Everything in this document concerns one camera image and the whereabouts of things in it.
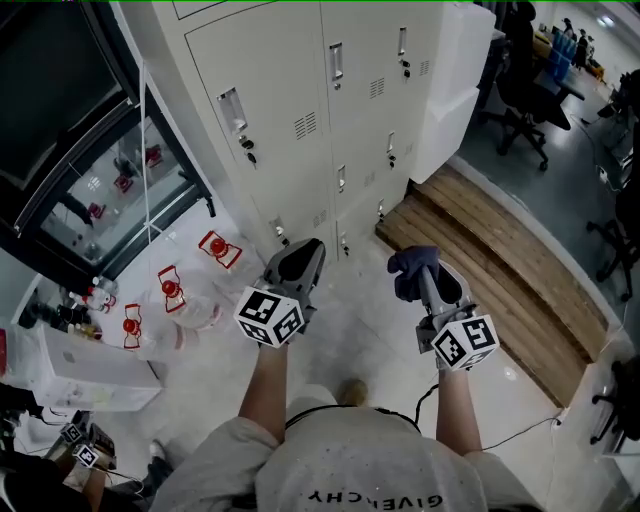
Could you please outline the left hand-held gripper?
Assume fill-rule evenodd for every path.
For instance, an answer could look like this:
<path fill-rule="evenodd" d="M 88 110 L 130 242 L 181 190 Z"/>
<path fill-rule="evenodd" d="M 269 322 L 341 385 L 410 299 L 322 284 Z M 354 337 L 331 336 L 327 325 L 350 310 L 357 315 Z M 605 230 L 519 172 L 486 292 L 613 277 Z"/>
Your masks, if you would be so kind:
<path fill-rule="evenodd" d="M 302 334 L 316 311 L 311 292 L 318 284 L 325 257 L 325 244 L 318 238 L 291 243 L 276 253 L 236 305 L 234 320 L 242 333 L 273 348 Z"/>

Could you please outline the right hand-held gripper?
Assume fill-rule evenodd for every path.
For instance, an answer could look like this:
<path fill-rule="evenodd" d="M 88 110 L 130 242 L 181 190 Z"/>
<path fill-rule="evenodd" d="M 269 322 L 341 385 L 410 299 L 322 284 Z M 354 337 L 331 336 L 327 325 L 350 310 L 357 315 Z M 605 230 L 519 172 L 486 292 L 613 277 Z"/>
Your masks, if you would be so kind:
<path fill-rule="evenodd" d="M 468 282 L 451 265 L 441 261 L 437 277 L 423 266 L 419 289 L 426 311 L 416 327 L 420 352 L 434 352 L 456 371 L 479 364 L 499 347 L 491 316 L 477 312 Z"/>

